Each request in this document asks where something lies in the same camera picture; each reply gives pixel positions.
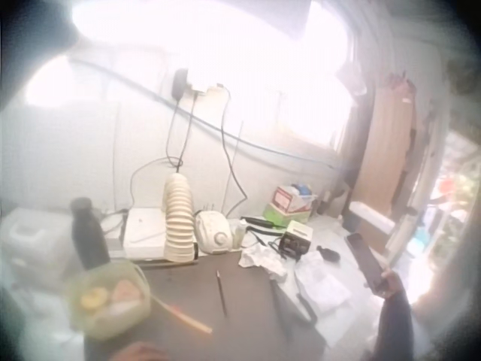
bright window light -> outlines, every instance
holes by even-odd
[[[26,87],[26,101],[39,107],[59,107],[74,92],[74,76],[67,59],[59,56],[41,67]]]
[[[311,4],[298,41],[211,0],[82,2],[73,9],[73,21],[94,41],[180,56],[189,76],[202,82],[224,83],[234,93],[251,93],[254,87],[282,93],[278,121],[305,141],[332,145],[349,118],[351,96],[335,77],[348,59],[348,32],[319,2]]]
[[[113,70],[147,89],[156,90],[159,85],[159,75],[165,71],[166,63],[157,54],[143,53],[136,50],[120,50],[116,53]],[[108,100],[134,101],[144,99],[144,96],[118,82],[110,82]]]
[[[424,258],[415,259],[410,265],[408,286],[406,289],[407,299],[410,304],[429,292],[434,273],[429,268],[428,261]]]

black power cable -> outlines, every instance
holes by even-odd
[[[104,231],[104,235],[108,235],[110,232],[112,231],[115,231],[117,228],[119,228],[121,225],[123,225],[123,218],[121,219],[120,222],[118,222],[118,224],[116,224],[115,226],[107,229],[106,231]]]
[[[134,81],[128,79],[127,77],[124,77],[120,74],[117,74],[115,71],[111,71],[107,68],[104,68],[103,66],[100,66],[100,65],[96,65],[92,62],[86,62],[85,60],[80,60],[80,59],[69,59],[70,62],[74,63],[74,64],[80,64],[80,65],[83,65],[83,66],[86,66],[88,68],[92,68],[92,69],[95,69],[96,71],[100,71],[101,73],[103,74],[106,74],[107,76],[119,81],[120,83],[128,86],[129,88],[131,89],[134,89],[136,90],[137,92],[139,92],[140,94],[146,96],[147,98],[149,99],[152,99],[153,101],[155,102],[158,102],[158,103],[161,103],[161,104],[164,104],[166,105],[167,107],[170,107],[171,109],[174,109],[175,108],[175,105],[171,104],[167,99],[159,96],[158,94],[156,94],[155,92],[153,92],[152,90],[150,89],[147,89],[145,86],[143,85],[140,85],[139,83],[135,83]],[[183,110],[182,108],[178,108],[177,109],[177,113],[180,113],[182,115],[185,116],[185,114],[187,114],[187,112],[185,110]],[[200,124],[202,124],[203,126],[206,126],[207,128],[209,129],[212,129],[214,131],[217,131],[219,132],[220,129],[217,128],[216,126],[213,126],[212,124],[210,124],[209,122],[199,118],[199,117],[196,117],[196,116],[193,116],[192,117],[194,120],[198,121]],[[239,141],[240,143],[243,143],[245,145],[248,145],[250,147],[253,147],[253,148],[256,148],[256,149],[260,149],[260,150],[263,150],[263,151],[266,151],[266,152],[269,152],[269,153],[272,153],[272,154],[277,154],[277,155],[280,155],[280,156],[287,156],[289,158],[293,158],[293,159],[299,159],[299,160],[303,160],[303,161],[306,161],[306,162],[312,162],[312,163],[317,163],[317,164],[322,164],[330,169],[334,169],[334,170],[337,170],[337,171],[342,171],[342,170],[345,170],[345,169],[348,169],[348,168],[344,168],[344,167],[334,167],[333,165],[330,165],[328,164],[327,162],[323,161],[323,160],[318,160],[318,159],[310,159],[310,158],[304,158],[303,156],[297,156],[295,154],[290,154],[290,153],[286,153],[286,152],[283,152],[283,151],[280,151],[280,150],[275,150],[275,149],[271,149],[271,148],[267,148],[267,147],[263,147],[262,145],[258,145],[258,144],[255,144],[255,143],[252,143],[250,141],[247,141],[245,139],[242,139],[242,138],[239,138],[239,137],[236,137],[235,135],[232,135],[230,133],[226,133],[225,135],[227,135],[228,137],[230,138],[233,138],[237,141]]]
[[[174,113],[172,114],[171,124],[168,127],[167,141],[165,142],[165,155],[167,156],[168,162],[172,165],[173,168],[177,168],[178,164],[175,164],[174,162],[172,162],[172,158],[168,153],[168,145],[171,142],[172,128],[174,127],[174,120],[175,120],[175,116],[177,114],[177,110],[179,109],[179,103],[180,103],[180,100],[178,100],[176,105],[175,105]]]
[[[132,173],[132,176],[130,177],[130,197],[132,198],[132,205],[130,206],[129,209],[132,209],[135,205],[135,197],[134,197],[134,190],[133,190],[133,183],[134,183],[134,177],[135,175],[137,175],[137,173],[139,171],[141,171],[142,169],[145,169],[146,167],[148,167],[149,165],[152,165],[153,163],[157,163],[157,162],[164,162],[166,160],[168,160],[169,162],[171,161],[171,159],[176,159],[177,160],[177,164],[175,165],[172,165],[173,168],[177,167],[177,166],[182,166],[183,164],[183,161],[180,159],[180,158],[177,158],[176,156],[171,156],[170,159],[169,157],[162,157],[162,158],[157,158],[157,159],[154,159],[154,160],[151,160],[150,162],[142,165],[141,167],[135,169],[135,171]]]
[[[231,157],[229,156],[227,148],[225,147],[225,132],[224,132],[225,113],[227,112],[228,103],[230,103],[230,101],[231,101],[231,92],[229,91],[229,89],[227,89],[222,84],[217,84],[217,86],[220,87],[220,88],[223,88],[227,92],[227,96],[228,96],[227,102],[225,103],[224,111],[222,112],[222,120],[220,122],[220,135],[221,135],[221,138],[222,138],[222,148],[224,150],[225,156],[227,157],[228,167],[231,171],[232,177],[234,178],[234,182],[237,184],[237,188],[240,190],[240,192],[242,193],[242,196],[243,196],[243,198],[239,202],[237,202],[234,206],[232,206],[232,208],[229,210],[229,212],[227,212],[227,214],[225,215],[225,218],[227,218],[235,208],[237,208],[239,205],[244,203],[249,197],[247,196],[246,192],[242,188],[241,184],[239,183],[239,180],[237,179],[237,177],[234,173],[234,167],[232,165]]]
[[[189,125],[187,126],[186,140],[183,142],[182,151],[180,152],[180,156],[179,156],[179,162],[177,163],[176,173],[179,172],[179,168],[181,167],[181,163],[183,163],[182,158],[183,158],[183,154],[184,154],[184,152],[186,151],[186,148],[187,148],[187,142],[189,141],[190,129],[192,128],[192,120],[194,118],[194,108],[195,108],[195,102],[197,101],[197,97],[198,97],[198,92],[195,92],[194,93],[194,100],[192,101],[192,107],[190,109]]]
[[[117,210],[117,195],[116,195],[116,154],[117,154],[117,141],[119,137],[119,116],[122,105],[119,103],[117,106],[117,112],[115,114],[115,123],[113,125],[113,143],[112,143],[112,190],[113,190],[113,209]]]

crumpled tissue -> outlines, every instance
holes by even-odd
[[[295,266],[295,276],[303,296],[307,296],[320,314],[330,311],[351,298],[351,292],[324,267],[319,252],[309,252]]]
[[[279,254],[260,243],[242,251],[239,260],[240,267],[263,267],[278,282],[284,282],[287,278],[287,269],[280,260]]]

plastic container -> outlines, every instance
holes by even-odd
[[[32,283],[60,290],[68,263],[76,257],[71,223],[66,214],[17,208],[0,225],[0,253],[9,263],[25,265]]]
[[[139,306],[121,315],[104,318],[101,322],[80,306],[80,299],[88,290],[93,287],[105,287],[112,291],[121,280],[131,281],[142,292],[144,297]],[[68,284],[66,298],[71,312],[71,322],[86,336],[98,340],[113,338],[140,323],[150,314],[150,286],[141,268],[128,261],[108,263],[77,276]]]
[[[234,241],[232,242],[233,243],[232,247],[235,250],[238,250],[239,248],[241,248],[242,241],[244,240],[244,237],[246,235],[246,230],[247,230],[246,220],[240,220],[239,224],[237,225],[237,228],[235,229]]]

power adapter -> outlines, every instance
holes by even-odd
[[[172,82],[172,98],[174,98],[177,102],[183,97],[183,94],[187,88],[187,73],[189,72],[188,69],[177,69],[174,74],[174,81]]]

